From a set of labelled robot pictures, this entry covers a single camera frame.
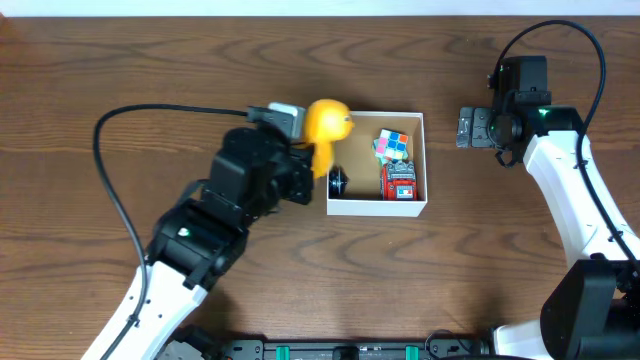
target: white box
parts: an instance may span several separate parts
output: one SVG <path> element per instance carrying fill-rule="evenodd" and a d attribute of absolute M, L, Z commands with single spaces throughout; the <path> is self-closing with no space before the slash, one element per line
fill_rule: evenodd
<path fill-rule="evenodd" d="M 355 127 L 344 140 L 334 143 L 335 164 L 342 166 L 349 183 L 341 199 L 329 199 L 327 215 L 408 216 L 420 215 L 427 204 L 427 172 L 422 113 L 353 111 Z M 380 130 L 389 129 L 410 136 L 409 160 L 416 169 L 417 201 L 383 201 L 380 194 L 381 168 L 371 146 Z"/>

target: yellow rubber duck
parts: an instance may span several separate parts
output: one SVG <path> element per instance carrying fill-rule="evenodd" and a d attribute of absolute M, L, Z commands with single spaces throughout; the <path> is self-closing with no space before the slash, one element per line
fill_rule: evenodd
<path fill-rule="evenodd" d="M 314 145 L 311 170 L 313 178 L 327 175 L 333 165 L 333 142 L 346 138 L 354 124 L 347 105 L 331 99 L 314 102 L 307 109 L 304 135 Z"/>

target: tabletop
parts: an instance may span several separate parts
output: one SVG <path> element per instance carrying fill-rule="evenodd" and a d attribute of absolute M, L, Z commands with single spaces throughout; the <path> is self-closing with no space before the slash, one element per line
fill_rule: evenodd
<path fill-rule="evenodd" d="M 0 28 L 0 358 L 79 358 L 119 305 L 136 255 L 97 176 L 93 126 L 136 103 L 246 109 L 320 98 L 424 114 L 428 203 L 418 218 L 329 217 L 325 180 L 282 203 L 185 323 L 214 335 L 424 339 L 533 319 L 565 274 L 558 231 L 523 166 L 455 146 L 460 107 L 543 18 L 58 18 Z M 608 82 L 590 128 L 598 168 L 640 228 L 640 19 L 577 18 Z M 524 37 L 546 55 L 554 103 L 584 116 L 598 83 L 587 39 Z M 103 156 L 147 243 L 239 118 L 139 111 L 114 118 Z"/>

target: colorful cube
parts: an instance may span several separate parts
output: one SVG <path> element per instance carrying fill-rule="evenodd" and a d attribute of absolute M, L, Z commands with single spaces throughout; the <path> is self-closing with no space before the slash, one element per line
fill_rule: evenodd
<path fill-rule="evenodd" d="M 382 163 L 392 160 L 403 160 L 409 157 L 407 143 L 409 137 L 395 131 L 382 129 L 380 138 L 373 143 L 373 151 Z"/>

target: white wall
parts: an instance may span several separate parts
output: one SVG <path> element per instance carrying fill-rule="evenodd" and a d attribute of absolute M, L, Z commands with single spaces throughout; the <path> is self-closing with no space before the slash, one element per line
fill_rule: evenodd
<path fill-rule="evenodd" d="M 0 0 L 5 16 L 640 15 L 640 0 Z"/>

